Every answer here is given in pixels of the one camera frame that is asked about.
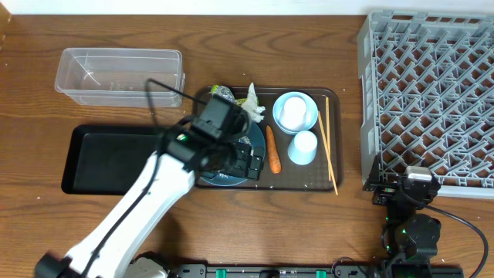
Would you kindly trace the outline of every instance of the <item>carrot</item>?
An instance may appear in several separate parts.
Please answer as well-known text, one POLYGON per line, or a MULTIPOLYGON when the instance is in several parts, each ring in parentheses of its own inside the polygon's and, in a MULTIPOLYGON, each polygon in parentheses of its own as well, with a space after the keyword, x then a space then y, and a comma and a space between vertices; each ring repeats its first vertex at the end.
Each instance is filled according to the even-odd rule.
POLYGON ((278 150, 276 150, 275 134, 269 125, 266 127, 266 139, 268 141, 269 167, 273 174, 278 174, 281 172, 281 161, 279 160, 278 150))

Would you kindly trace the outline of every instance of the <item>table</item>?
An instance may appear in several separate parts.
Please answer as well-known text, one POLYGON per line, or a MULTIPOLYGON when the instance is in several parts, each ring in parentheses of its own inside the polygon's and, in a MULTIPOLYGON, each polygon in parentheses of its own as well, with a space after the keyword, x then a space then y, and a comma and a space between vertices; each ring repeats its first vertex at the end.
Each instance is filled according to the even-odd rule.
MULTIPOLYGON (((357 33, 363 16, 52 16, 15 15, 0 52, 0 276, 26 277, 47 251, 63 256, 88 235, 119 196, 66 195, 60 189, 70 135, 79 124, 149 124, 146 109, 79 106, 57 93, 68 47, 179 49, 185 92, 203 86, 323 86, 340 98, 345 180, 340 195, 193 189, 177 202, 141 250, 211 264, 327 265, 340 256, 385 257, 385 208, 362 192, 357 33)), ((191 101, 157 111, 172 124, 191 101)), ((433 205, 477 225, 494 243, 494 202, 436 198, 433 205)), ((438 265, 469 276, 480 238, 442 221, 438 265)), ((482 277, 494 275, 487 262, 482 277)))

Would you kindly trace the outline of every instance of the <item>wooden chopstick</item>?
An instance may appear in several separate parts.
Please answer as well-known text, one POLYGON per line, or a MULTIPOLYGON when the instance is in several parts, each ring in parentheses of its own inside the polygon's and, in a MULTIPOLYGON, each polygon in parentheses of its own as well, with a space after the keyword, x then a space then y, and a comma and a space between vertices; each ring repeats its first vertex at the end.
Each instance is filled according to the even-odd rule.
POLYGON ((326 97, 326 132, 327 132, 327 151, 330 153, 330 160, 331 160, 331 139, 330 139, 330 98, 326 97))
POLYGON ((326 150, 327 167, 330 172, 330 177, 333 179, 334 192, 338 195, 338 188, 336 183, 337 180, 334 178, 333 165, 331 164, 330 152, 327 150, 326 134, 324 133, 323 121, 321 120, 321 112, 317 111, 317 113, 318 113, 317 116, 319 118, 319 126, 321 128, 321 135, 323 135, 324 150, 326 150))

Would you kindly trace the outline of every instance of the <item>dish rack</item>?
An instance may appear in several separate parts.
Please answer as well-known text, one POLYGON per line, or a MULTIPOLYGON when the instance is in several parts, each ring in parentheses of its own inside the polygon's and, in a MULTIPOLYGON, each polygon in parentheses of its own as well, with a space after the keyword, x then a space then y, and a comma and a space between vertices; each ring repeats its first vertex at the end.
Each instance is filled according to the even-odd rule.
POLYGON ((424 163, 441 196, 494 198, 494 15, 379 11, 358 34, 363 183, 424 163))

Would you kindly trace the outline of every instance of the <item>transparent container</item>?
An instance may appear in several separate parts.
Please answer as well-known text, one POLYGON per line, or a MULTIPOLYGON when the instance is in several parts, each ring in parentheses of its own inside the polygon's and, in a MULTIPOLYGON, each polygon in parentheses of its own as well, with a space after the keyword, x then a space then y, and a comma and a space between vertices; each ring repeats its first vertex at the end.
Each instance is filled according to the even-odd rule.
MULTIPOLYGON (((81 105, 147 107, 144 82, 154 78, 182 91, 182 55, 161 49, 65 49, 55 90, 81 105)), ((182 96, 151 85, 156 107, 179 107, 182 96)))

